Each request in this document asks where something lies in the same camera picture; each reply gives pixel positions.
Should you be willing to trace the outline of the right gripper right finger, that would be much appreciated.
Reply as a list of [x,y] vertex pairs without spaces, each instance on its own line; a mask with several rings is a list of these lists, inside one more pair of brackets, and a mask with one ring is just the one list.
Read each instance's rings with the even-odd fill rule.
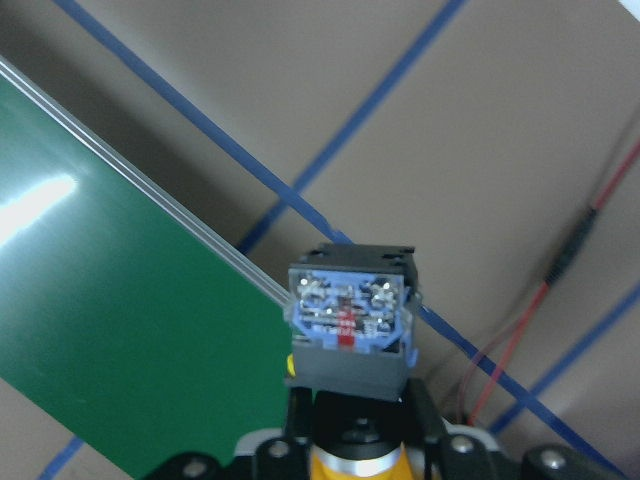
[[502,479],[505,457],[479,428],[446,421],[424,383],[411,378],[402,394],[404,442],[418,479]]

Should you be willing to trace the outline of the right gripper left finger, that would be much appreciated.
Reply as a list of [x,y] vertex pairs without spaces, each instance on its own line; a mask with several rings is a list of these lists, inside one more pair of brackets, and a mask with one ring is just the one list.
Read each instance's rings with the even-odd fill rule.
[[234,450],[237,479],[309,479],[312,393],[289,390],[284,425],[243,435]]

